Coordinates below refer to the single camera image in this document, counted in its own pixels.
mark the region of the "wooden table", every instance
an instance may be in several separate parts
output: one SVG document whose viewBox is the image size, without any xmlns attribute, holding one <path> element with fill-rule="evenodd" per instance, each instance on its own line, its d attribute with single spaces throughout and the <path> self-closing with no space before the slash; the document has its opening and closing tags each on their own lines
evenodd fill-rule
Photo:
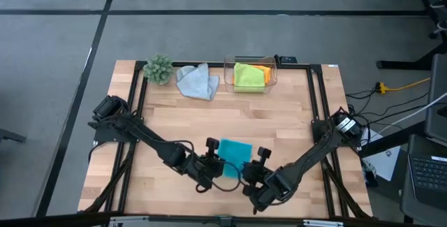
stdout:
<svg viewBox="0 0 447 227">
<path fill-rule="evenodd" d="M 117 61 L 109 95 L 127 99 L 134 65 L 135 61 Z M 346 109 L 338 67 L 322 65 L 322 69 L 330 113 L 334 113 L 340 106 Z M 205 153 L 207 137 L 252 144 L 252 158 L 255 159 L 258 159 L 258 147 L 267 147 L 272 150 L 272 156 L 266 166 L 273 170 L 296 160 L 313 145 L 310 126 L 313 115 L 306 71 L 279 69 L 278 83 L 269 94 L 230 94 L 225 90 L 222 68 L 210 68 L 210 75 L 220 77 L 220 85 L 212 101 L 184 97 L 175 86 L 175 77 L 164 86 L 148 84 L 142 112 L 145 124 L 163 139 L 190 140 L 198 154 Z M 138 81 L 136 101 L 141 82 Z M 315 84 L 315 88 L 318 111 L 320 117 L 323 117 L 318 84 Z M 90 206 L 109 182 L 116 149 L 116 143 L 109 143 L 92 154 L 79 210 Z M 338 154 L 345 187 L 361 208 L 372 215 L 358 157 L 347 147 L 339 148 Z M 225 177 L 215 182 L 226 188 L 236 183 Z M 125 213 L 253 217 L 253 206 L 242 195 L 242 187 L 231 193 L 211 189 L 199 194 L 195 191 L 195 185 L 186 175 L 180 176 L 162 164 L 153 149 L 139 142 Z M 121 184 L 118 184 L 112 209 L 117 208 L 120 188 Z M 336 212 L 340 215 L 334 185 L 332 194 Z M 292 199 L 283 205 L 269 207 L 255 217 L 327 218 L 320 165 L 315 165 L 305 174 Z"/>
</svg>

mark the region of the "gray carpet floor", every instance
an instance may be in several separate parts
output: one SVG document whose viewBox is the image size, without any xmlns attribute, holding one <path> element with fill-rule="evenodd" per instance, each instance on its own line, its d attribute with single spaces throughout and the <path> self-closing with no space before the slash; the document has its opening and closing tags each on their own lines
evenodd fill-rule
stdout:
<svg viewBox="0 0 447 227">
<path fill-rule="evenodd" d="M 0 12 L 102 10 L 105 1 L 0 0 Z M 420 0 L 113 0 L 111 9 L 422 10 L 423 5 Z M 0 128 L 27 136 L 24 144 L 0 144 L 0 219 L 34 214 L 99 18 L 0 15 Z M 228 54 L 291 55 L 302 63 L 338 64 L 349 93 L 370 89 L 377 81 L 399 87 L 427 78 L 430 73 L 424 71 L 380 71 L 375 61 L 418 59 L 440 44 L 427 37 L 434 28 L 427 17 L 409 16 L 109 15 L 48 214 L 77 210 L 94 135 L 87 122 L 107 93 L 117 59 L 143 60 L 156 53 L 176 61 L 223 61 Z M 365 111 L 381 112 L 427 91 L 425 83 L 375 96 Z M 348 102 L 358 109 L 364 104 Z M 370 191 L 370 200 L 375 216 L 403 220 L 395 201 L 375 191 Z"/>
</svg>

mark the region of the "teal cloth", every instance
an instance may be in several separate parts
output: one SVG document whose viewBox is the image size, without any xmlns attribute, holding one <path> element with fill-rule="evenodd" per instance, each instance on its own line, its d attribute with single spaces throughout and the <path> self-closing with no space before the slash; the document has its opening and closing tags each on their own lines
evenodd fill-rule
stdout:
<svg viewBox="0 0 447 227">
<path fill-rule="evenodd" d="M 225 161 L 234 164 L 241 171 L 244 162 L 250 162 L 251 148 L 251 144 L 221 139 L 217 154 Z M 237 171 L 231 165 L 225 164 L 223 176 L 237 179 Z"/>
<path fill-rule="evenodd" d="M 264 92 L 264 71 L 249 64 L 236 63 L 234 68 L 235 92 Z"/>
</svg>

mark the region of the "gray towel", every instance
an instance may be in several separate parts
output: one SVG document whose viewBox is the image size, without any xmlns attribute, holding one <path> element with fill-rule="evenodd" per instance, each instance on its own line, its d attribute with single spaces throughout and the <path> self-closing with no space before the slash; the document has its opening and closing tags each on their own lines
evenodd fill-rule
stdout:
<svg viewBox="0 0 447 227">
<path fill-rule="evenodd" d="M 219 86 L 219 76 L 210 76 L 208 64 L 183 66 L 177 73 L 177 87 L 187 97 L 211 101 Z"/>
</svg>

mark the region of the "clear plastic container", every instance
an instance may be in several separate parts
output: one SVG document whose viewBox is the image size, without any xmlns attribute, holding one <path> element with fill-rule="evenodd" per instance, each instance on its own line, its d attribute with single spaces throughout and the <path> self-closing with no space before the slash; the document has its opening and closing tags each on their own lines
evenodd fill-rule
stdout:
<svg viewBox="0 0 447 227">
<path fill-rule="evenodd" d="M 266 78 L 264 85 L 235 85 L 236 63 L 249 64 L 252 66 L 264 66 L 270 69 L 270 77 Z M 277 65 L 274 57 L 233 57 L 227 56 L 223 61 L 223 78 L 226 91 L 230 93 L 268 93 L 277 83 Z"/>
</svg>

